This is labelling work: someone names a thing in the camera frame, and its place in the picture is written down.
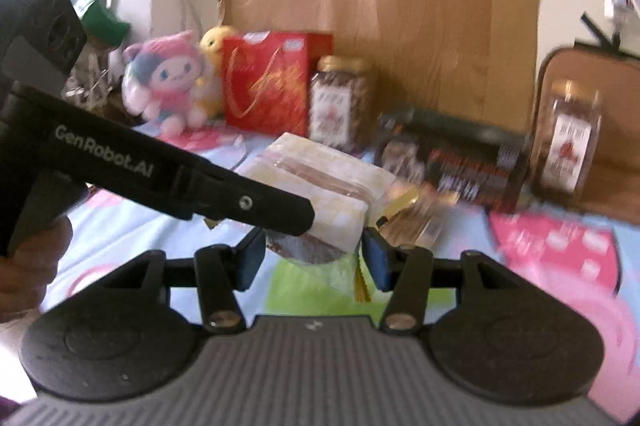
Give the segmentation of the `person's left hand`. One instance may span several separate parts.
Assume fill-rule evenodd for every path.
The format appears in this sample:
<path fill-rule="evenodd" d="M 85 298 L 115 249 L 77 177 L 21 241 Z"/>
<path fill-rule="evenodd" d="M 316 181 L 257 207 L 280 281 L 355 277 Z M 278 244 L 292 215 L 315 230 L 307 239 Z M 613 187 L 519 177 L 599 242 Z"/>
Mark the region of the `person's left hand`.
<path fill-rule="evenodd" d="M 72 224 L 62 217 L 50 228 L 26 238 L 11 258 L 1 258 L 2 323 L 21 319 L 40 306 L 72 237 Z"/>

